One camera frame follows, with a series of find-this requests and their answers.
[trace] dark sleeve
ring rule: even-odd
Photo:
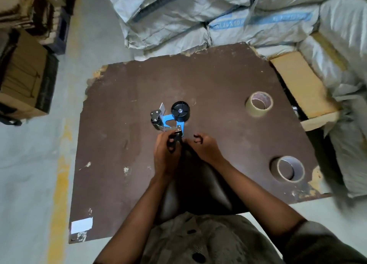
[[[287,264],[366,263],[361,253],[341,242],[323,225],[307,221],[290,237],[283,251]]]

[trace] hand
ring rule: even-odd
[[[156,145],[154,147],[154,177],[158,179],[172,179],[178,161],[181,157],[181,144],[176,142],[176,150],[170,153],[167,147],[168,137],[174,133],[174,130],[162,132],[157,136]]]
[[[186,138],[184,142],[189,144],[203,161],[213,167],[225,161],[215,138],[207,134],[196,134],[194,137],[194,140]]]

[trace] person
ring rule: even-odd
[[[162,195],[177,168],[181,145],[171,153],[172,131],[158,135],[155,175],[94,264],[117,263],[367,263],[323,225],[298,212],[235,169],[207,134],[185,139],[203,161],[218,171],[242,200],[271,242],[241,215],[184,213],[153,227]]]

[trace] brown tabletop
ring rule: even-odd
[[[255,91],[267,92],[274,101],[261,118],[251,117],[244,106]],[[186,101],[191,112],[184,136],[209,133],[227,160],[284,202],[321,196],[308,184],[317,166],[313,147],[276,73],[245,43],[209,48],[189,57],[112,64],[87,94],[80,116],[70,214],[70,223],[93,217],[86,240],[112,236],[153,177],[153,147],[159,132],[149,115],[161,102],[167,114],[174,102]],[[270,161],[285,155],[303,163],[306,174],[301,182],[281,183],[270,173]],[[162,220],[171,217],[172,211],[245,211],[221,177],[189,150],[183,153],[179,169],[163,199]],[[210,184],[215,187],[204,190]],[[197,196],[204,197],[197,201],[212,196],[214,200],[206,208],[190,208],[190,199]],[[78,242],[76,234],[70,236],[70,243],[74,242]]]

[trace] concrete floor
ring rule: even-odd
[[[92,263],[108,242],[67,244],[79,118],[93,72],[133,58],[109,1],[77,0],[50,114],[17,128],[0,126],[2,263]],[[292,207],[367,256],[367,199],[353,206],[325,198]]]

